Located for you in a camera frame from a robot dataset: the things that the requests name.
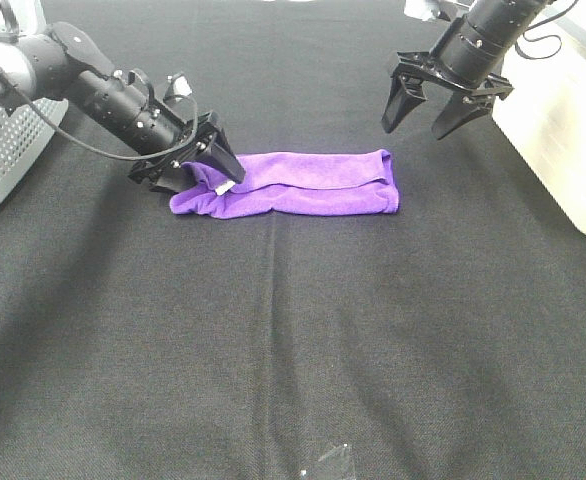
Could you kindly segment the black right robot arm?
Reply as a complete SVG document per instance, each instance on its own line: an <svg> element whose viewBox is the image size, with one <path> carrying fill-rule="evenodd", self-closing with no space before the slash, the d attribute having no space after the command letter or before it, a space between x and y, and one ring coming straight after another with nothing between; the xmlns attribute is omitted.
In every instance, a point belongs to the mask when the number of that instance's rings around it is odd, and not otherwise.
<svg viewBox="0 0 586 480"><path fill-rule="evenodd" d="M385 132L426 101L423 84L452 92L431 130L442 139L459 127L492 112L496 99L513 91L494 69L527 30L547 1L475 1L452 20L428 51L395 52L388 67L389 98L382 115Z"/></svg>

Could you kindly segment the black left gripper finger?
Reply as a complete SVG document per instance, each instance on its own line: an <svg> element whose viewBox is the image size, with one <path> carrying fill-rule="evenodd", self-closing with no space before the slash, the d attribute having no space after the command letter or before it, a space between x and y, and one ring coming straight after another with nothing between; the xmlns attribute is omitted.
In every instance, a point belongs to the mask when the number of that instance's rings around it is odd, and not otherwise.
<svg viewBox="0 0 586 480"><path fill-rule="evenodd" d="M170 195L179 194L193 187L193 179L189 175L178 177L161 176L149 182L149 190Z"/></svg>
<svg viewBox="0 0 586 480"><path fill-rule="evenodd" d="M245 169L233 153L222 130L205 134L197 144L196 163L213 168L236 184L244 181Z"/></svg>

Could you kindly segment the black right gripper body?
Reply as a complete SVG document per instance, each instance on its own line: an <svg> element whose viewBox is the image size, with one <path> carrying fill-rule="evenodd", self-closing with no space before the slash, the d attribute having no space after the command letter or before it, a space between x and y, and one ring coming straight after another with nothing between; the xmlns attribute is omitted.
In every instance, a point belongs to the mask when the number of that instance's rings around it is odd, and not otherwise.
<svg viewBox="0 0 586 480"><path fill-rule="evenodd" d="M399 106L407 96L420 104L426 100L423 82L431 82L452 92L453 105L476 106L505 99L512 84L492 72L498 58L476 50L397 52L389 67L392 88L389 104Z"/></svg>

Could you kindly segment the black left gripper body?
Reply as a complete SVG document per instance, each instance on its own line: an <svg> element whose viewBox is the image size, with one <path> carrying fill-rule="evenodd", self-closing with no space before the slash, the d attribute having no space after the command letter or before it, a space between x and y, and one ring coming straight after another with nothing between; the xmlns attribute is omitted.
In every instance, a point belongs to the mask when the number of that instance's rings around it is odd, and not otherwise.
<svg viewBox="0 0 586 480"><path fill-rule="evenodd" d="M181 140L175 147L171 147L170 152L167 154L159 155L149 160L136 161L129 171L128 178L137 184L146 182L148 188L151 180L161 176L178 177L180 175L189 175L193 179L195 174L191 173L187 166L192 164L197 167L206 166L195 162L198 140L213 130L223 131L216 112L206 112L199 116L197 120L198 126L196 129L192 127L193 123L191 121L188 122L187 134L195 132L193 140Z"/></svg>

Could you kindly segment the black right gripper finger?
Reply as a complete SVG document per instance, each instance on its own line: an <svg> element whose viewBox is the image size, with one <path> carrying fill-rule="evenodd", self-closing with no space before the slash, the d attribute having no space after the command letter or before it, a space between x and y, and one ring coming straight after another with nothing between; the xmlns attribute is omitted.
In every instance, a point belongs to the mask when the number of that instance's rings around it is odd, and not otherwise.
<svg viewBox="0 0 586 480"><path fill-rule="evenodd" d="M420 79L406 75L394 76L381 119L384 131L392 133L409 113L425 101Z"/></svg>
<svg viewBox="0 0 586 480"><path fill-rule="evenodd" d="M436 139L441 140L459 127L490 114L492 110L492 96L454 94L436 118L431 131Z"/></svg>

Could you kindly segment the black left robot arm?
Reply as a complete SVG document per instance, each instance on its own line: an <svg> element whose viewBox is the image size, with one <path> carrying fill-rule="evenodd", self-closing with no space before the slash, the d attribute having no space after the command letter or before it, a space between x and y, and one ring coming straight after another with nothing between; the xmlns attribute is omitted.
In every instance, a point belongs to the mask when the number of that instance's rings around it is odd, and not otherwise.
<svg viewBox="0 0 586 480"><path fill-rule="evenodd" d="M117 71L95 42L66 23L42 33L0 33L0 107L12 114L26 105L36 115L36 101L66 100L134 150L129 177L150 189L177 193L186 185L183 165L199 163L221 173L230 185L244 180L245 170L232 152L214 112L190 119L174 108L190 100L184 74L169 77L157 98L140 69Z"/></svg>

